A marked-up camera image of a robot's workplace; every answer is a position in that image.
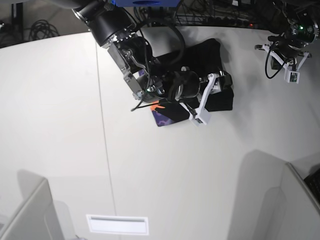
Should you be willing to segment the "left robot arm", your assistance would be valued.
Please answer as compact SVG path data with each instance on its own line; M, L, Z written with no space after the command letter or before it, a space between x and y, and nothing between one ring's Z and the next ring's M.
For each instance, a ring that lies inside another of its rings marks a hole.
M318 0L277 0L282 19L278 32L268 37L271 51L290 64L297 63L303 49L320 37L320 2Z

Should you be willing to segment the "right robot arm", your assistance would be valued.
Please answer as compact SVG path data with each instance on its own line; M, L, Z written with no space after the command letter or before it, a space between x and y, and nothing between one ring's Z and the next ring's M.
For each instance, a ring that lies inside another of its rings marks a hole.
M200 107L209 112L233 109L233 82L224 71L221 44L214 38L186 46L181 32L168 20L148 18L137 22L125 9L109 0L88 0L73 9L99 46L107 48L137 98L137 108L154 111ZM177 37L179 49L155 56L142 29L156 23Z

